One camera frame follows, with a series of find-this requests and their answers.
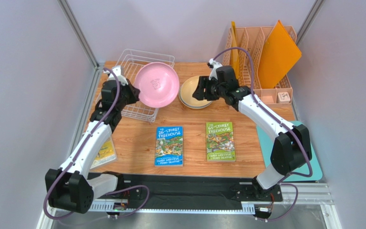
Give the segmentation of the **pink plate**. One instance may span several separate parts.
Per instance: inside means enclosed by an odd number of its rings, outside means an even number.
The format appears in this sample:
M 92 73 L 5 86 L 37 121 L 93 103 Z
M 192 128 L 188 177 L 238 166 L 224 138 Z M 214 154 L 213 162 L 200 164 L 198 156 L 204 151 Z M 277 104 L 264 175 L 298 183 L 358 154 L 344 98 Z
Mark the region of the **pink plate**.
M 138 71 L 133 86 L 140 90 L 139 99 L 144 105 L 162 108 L 177 97 L 180 81 L 171 66 L 162 62 L 152 62 Z

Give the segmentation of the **tan yellow plate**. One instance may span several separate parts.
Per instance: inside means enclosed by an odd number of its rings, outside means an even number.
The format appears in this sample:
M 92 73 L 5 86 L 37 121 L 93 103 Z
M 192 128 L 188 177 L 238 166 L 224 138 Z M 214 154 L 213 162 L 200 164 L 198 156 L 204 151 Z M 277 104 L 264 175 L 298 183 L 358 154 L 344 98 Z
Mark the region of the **tan yellow plate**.
M 198 101 L 192 97 L 198 84 L 199 76 L 193 76 L 186 80 L 179 90 L 179 99 L 185 101 L 187 104 L 192 106 L 203 106 L 208 104 L 210 101 L 203 100 Z

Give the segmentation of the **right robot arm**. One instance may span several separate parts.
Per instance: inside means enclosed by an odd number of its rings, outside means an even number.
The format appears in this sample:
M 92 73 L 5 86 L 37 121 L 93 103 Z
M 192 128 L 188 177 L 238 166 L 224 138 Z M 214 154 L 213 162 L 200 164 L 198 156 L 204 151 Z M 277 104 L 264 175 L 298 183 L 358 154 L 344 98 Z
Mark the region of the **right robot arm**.
M 256 176 L 257 190 L 270 190 L 297 168 L 307 165 L 312 176 L 309 130 L 293 125 L 266 106 L 248 86 L 240 86 L 231 66 L 214 67 L 210 76 L 201 76 L 193 93 L 201 101 L 224 99 L 227 105 L 254 121 L 273 142 L 270 165 Z

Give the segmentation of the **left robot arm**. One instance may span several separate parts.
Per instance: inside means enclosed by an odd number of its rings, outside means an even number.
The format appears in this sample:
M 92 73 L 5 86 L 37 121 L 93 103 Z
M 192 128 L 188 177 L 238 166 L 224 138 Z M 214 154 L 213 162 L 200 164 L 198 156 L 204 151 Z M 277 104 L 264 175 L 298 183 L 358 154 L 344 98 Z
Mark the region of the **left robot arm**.
M 139 93 L 128 79 L 103 83 L 101 99 L 81 141 L 58 169 L 49 169 L 45 175 L 45 207 L 84 214 L 95 199 L 116 190 L 116 175 L 104 173 L 89 179 L 88 174 L 99 150 L 120 122 L 123 108 L 139 101 Z

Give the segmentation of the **cream yellow plate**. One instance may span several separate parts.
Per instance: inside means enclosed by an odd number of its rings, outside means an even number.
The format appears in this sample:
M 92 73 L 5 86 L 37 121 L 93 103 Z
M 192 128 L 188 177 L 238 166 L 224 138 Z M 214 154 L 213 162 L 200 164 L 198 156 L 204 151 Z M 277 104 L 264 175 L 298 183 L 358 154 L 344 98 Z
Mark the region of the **cream yellow plate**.
M 192 106 L 192 105 L 187 104 L 183 100 L 180 100 L 180 101 L 182 102 L 183 105 L 185 105 L 186 107 L 191 108 L 191 109 L 204 109 L 212 104 L 212 102 L 210 101 L 208 104 L 203 105 L 203 106 Z

